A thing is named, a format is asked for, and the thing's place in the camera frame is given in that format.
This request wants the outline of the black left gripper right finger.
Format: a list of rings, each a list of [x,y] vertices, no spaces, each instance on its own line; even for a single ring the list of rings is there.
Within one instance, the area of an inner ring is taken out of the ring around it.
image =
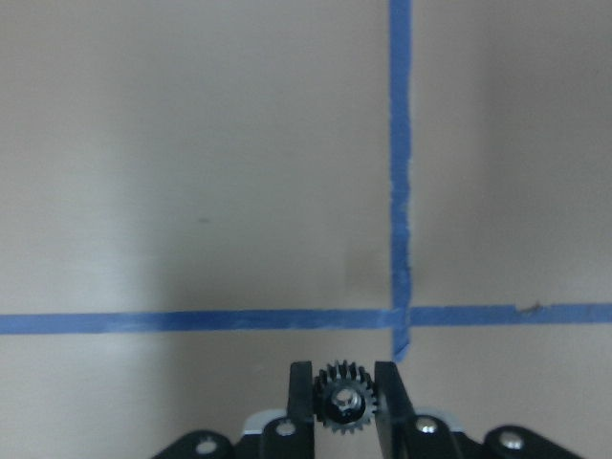
[[[393,361],[377,361],[374,373],[383,458],[466,458],[459,432],[441,417],[441,411],[413,406]]]

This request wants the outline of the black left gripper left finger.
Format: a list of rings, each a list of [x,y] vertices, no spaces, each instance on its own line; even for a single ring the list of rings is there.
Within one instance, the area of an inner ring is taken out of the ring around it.
[[[293,362],[290,366],[286,414],[264,427],[260,436],[260,457],[314,458],[314,423],[312,363]]]

